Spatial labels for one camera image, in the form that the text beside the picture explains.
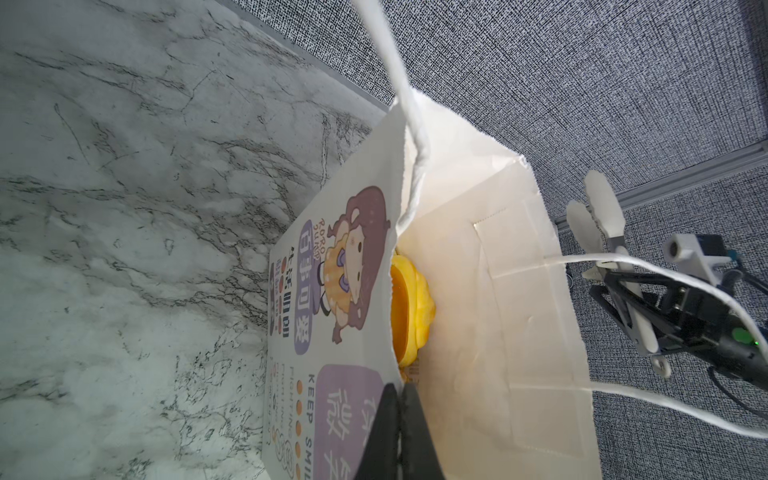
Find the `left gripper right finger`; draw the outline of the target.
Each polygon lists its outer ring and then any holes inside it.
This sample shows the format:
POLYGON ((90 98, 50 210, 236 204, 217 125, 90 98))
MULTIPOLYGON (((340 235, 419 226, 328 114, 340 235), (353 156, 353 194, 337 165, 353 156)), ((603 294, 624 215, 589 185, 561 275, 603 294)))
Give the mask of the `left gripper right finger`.
POLYGON ((445 480, 414 384, 405 384, 399 399, 400 478, 445 480))

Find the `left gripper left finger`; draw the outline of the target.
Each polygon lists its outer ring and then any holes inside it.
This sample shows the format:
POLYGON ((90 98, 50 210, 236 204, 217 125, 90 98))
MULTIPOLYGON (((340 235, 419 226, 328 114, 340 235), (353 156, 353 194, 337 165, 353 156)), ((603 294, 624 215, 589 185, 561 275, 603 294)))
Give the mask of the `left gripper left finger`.
POLYGON ((355 480, 394 480, 398 470, 399 397, 393 384, 382 392, 355 480))

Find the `white printed paper bag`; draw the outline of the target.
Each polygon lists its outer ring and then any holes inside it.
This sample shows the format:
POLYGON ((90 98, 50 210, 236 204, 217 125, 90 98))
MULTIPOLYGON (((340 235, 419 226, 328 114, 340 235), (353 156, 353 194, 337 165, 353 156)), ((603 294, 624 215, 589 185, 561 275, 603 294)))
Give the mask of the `white printed paper bag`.
POLYGON ((765 439, 670 397, 594 382, 565 268, 628 263, 713 294, 706 282, 626 254, 564 255, 526 159, 414 90, 380 5, 356 10, 396 99, 268 257, 262 459, 273 479, 354 479, 384 387, 416 386, 445 479, 597 479, 592 396, 605 393, 765 439), (395 254, 426 278, 429 339, 400 369, 391 330, 395 254))

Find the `small yellow croissant bread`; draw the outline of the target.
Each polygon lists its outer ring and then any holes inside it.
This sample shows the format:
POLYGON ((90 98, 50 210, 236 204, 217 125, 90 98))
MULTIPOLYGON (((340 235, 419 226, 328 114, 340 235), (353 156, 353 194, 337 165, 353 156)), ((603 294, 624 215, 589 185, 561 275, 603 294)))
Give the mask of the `small yellow croissant bread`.
POLYGON ((407 257, 393 256, 390 276, 393 349, 398 367, 405 369, 417 360, 429 339, 436 305, 426 278, 407 257))

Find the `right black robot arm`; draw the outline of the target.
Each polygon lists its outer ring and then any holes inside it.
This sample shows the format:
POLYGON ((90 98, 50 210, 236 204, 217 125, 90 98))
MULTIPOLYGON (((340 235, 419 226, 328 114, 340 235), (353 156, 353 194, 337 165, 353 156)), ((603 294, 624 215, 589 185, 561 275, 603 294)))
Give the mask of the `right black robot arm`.
MULTIPOLYGON (((606 176, 595 170, 584 179, 590 203, 570 201, 566 220, 588 253, 626 254, 626 219, 606 176)), ((749 273, 719 235, 675 234, 664 246, 678 270, 729 295, 743 282, 761 293, 766 282, 749 273)), ((722 374, 760 389, 767 387, 767 361, 760 341, 737 314, 713 294, 660 273, 640 273, 628 263, 599 261, 583 274, 591 297, 647 357, 657 375, 668 378, 668 358, 687 353, 722 374)))

